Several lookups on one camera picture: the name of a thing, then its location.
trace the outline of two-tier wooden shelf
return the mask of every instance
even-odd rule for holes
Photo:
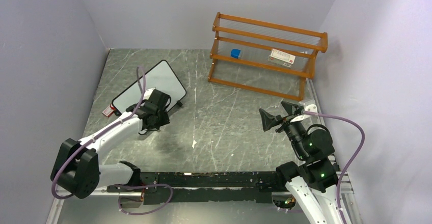
[[[208,75],[209,82],[216,82],[255,92],[275,95],[283,98],[302,100],[306,78],[312,79],[315,73],[315,59],[318,52],[327,51],[327,33],[272,24],[252,19],[240,18],[217,13],[213,23],[215,38],[210,58],[213,59]],[[242,51],[239,59],[230,55],[235,47]],[[272,48],[295,55],[295,62],[290,68],[272,63],[268,56]],[[252,66],[298,76],[299,94],[285,94],[253,86],[247,86],[213,77],[218,61]]]

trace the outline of gray marble table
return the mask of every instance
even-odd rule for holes
[[[102,111],[136,80],[136,67],[142,65],[150,69],[162,59],[169,62],[187,90],[182,100],[183,107],[170,111],[171,123],[160,131],[134,135],[119,144],[102,159],[104,164],[127,160],[142,171],[153,172],[274,171],[280,164],[297,161],[285,134],[262,131],[258,109],[264,108],[271,114],[285,114],[280,105],[282,98],[207,82],[211,66],[209,50],[111,49],[94,97],[85,136],[116,118],[107,118]],[[280,92],[299,92],[297,77],[254,67],[221,62],[214,75]],[[307,88],[305,98],[311,98]],[[304,121],[305,127],[312,123],[319,121]],[[117,212],[115,200],[109,205],[101,198],[110,197],[67,200],[59,223],[80,223],[84,216],[92,218],[91,223],[111,223],[114,220],[135,223],[149,218],[125,216]],[[86,208],[95,205],[99,205],[98,213],[112,211],[111,219],[102,221],[100,216],[81,215]],[[281,213],[274,210],[272,204],[251,202],[174,203],[158,212],[147,223],[256,223],[258,220],[308,223],[303,214]],[[225,216],[224,221],[212,217],[213,212]],[[203,213],[210,219],[203,220]]]

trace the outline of table surface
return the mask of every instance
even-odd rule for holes
[[[170,111],[171,123],[162,127],[160,131],[150,132],[144,136],[133,135],[119,144],[102,159],[103,164],[127,160],[142,171],[211,172],[274,171],[277,166],[288,161],[298,163],[285,134],[275,133],[274,130],[262,131],[258,109],[264,108],[271,114],[284,115],[286,113],[280,105],[282,98],[207,82],[211,67],[209,50],[111,49],[94,97],[84,136],[115,120],[115,116],[107,118],[102,111],[114,97],[136,80],[135,69],[138,65],[148,70],[162,59],[168,61],[187,90],[187,95],[182,99],[183,107]],[[289,94],[299,92],[297,77],[254,67],[220,62],[214,76]],[[305,99],[311,97],[310,90],[306,87]],[[307,128],[311,124],[319,123],[319,120],[311,118],[303,123]],[[116,201],[108,203],[106,199],[109,198],[67,200],[59,223],[80,223],[84,218],[93,220],[90,223],[103,222],[102,220],[103,223],[111,223],[111,220],[113,223],[114,220],[142,221],[149,218],[123,219],[131,216],[119,213]],[[97,208],[94,207],[94,203],[99,203]],[[222,223],[220,219],[214,218],[203,221],[202,214],[195,213],[195,210],[209,216],[214,215],[210,213],[216,213],[219,217],[224,216],[227,218],[224,219],[224,223],[255,223],[258,220],[257,213],[265,217],[260,217],[264,218],[263,220],[307,223],[303,214],[283,211],[281,213],[275,210],[272,204],[225,202],[170,205],[171,207],[158,211],[159,214],[151,215],[160,216],[162,219],[156,221],[152,217],[154,220],[148,223]],[[110,221],[101,219],[98,215],[82,215],[89,206],[93,206],[96,212],[110,212]],[[154,206],[144,206],[140,210],[151,208]],[[165,215],[169,216],[169,220],[163,217]]]

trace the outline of table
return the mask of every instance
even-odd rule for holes
[[[102,111],[111,100],[136,80],[135,69],[145,69],[160,60],[169,62],[187,90],[182,108],[170,111],[171,123],[158,132],[134,135],[115,147],[104,164],[127,160],[142,171],[210,172],[274,171],[288,161],[297,161],[286,135],[263,132],[258,109],[285,114],[282,98],[207,82],[209,50],[111,49],[97,88],[84,136],[115,119]],[[277,88],[298,93],[297,77],[236,64],[219,64],[215,74],[237,83]],[[305,99],[311,98],[306,87]],[[307,119],[307,128],[319,123]],[[150,210],[142,206],[136,212]],[[114,197],[70,199],[58,223],[256,223],[283,221],[308,223],[304,214],[278,211],[272,204],[253,202],[172,203],[148,216],[126,216],[117,210]]]

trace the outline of wooden rack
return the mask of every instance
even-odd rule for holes
[[[316,55],[319,51],[323,53],[326,52],[328,46],[327,33],[325,32],[319,33],[221,13],[217,13],[212,29],[215,32],[215,38],[213,47],[210,51],[210,58],[213,60],[213,62],[208,75],[209,82],[216,82],[237,88],[248,89],[255,92],[299,101],[304,97],[306,78],[312,79],[314,76]],[[277,50],[295,55],[297,57],[295,62],[301,63],[297,62],[297,60],[303,60],[304,65],[297,68],[286,68],[263,59],[235,59],[230,57],[229,54],[223,53],[219,50],[219,45],[221,42],[224,44],[233,43],[244,47],[260,49],[264,52],[268,52],[268,55],[270,54],[271,50],[275,48]],[[216,79],[213,77],[213,73],[219,60],[298,76],[300,79],[299,94],[285,94],[277,91]]]

